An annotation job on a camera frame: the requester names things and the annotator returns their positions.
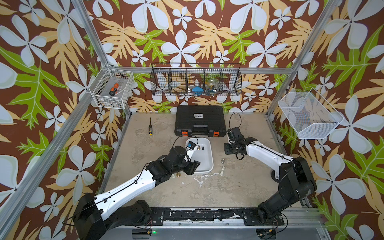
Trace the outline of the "white storage box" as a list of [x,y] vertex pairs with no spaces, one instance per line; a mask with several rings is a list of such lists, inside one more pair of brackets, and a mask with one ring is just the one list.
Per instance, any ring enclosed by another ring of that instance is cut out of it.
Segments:
[[189,138],[186,141],[186,145],[189,141],[194,142],[197,146],[200,146],[201,149],[197,150],[193,155],[193,159],[201,162],[201,165],[197,168],[195,175],[205,175],[210,173],[214,168],[214,159],[212,153],[211,142],[207,138]]

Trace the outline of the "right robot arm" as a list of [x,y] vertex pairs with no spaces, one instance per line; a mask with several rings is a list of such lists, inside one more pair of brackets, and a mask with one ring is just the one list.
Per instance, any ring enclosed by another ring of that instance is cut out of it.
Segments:
[[278,190],[258,206],[256,214],[260,223],[267,223],[289,206],[313,194],[317,190],[316,181],[307,160],[293,158],[266,147],[257,139],[245,138],[240,128],[227,130],[228,143],[224,144],[226,155],[241,155],[255,158],[274,172]]

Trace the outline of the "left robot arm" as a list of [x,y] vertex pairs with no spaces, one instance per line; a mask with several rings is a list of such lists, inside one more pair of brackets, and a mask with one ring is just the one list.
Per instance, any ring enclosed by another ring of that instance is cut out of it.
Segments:
[[192,159],[196,148],[193,142],[189,142],[185,148],[173,147],[167,155],[145,164],[136,177],[118,187],[96,196],[82,196],[70,218],[79,239],[99,240],[107,231],[121,225],[146,225],[152,214],[149,205],[144,200],[131,206],[125,204],[168,181],[173,174],[184,172],[193,175],[201,164]]

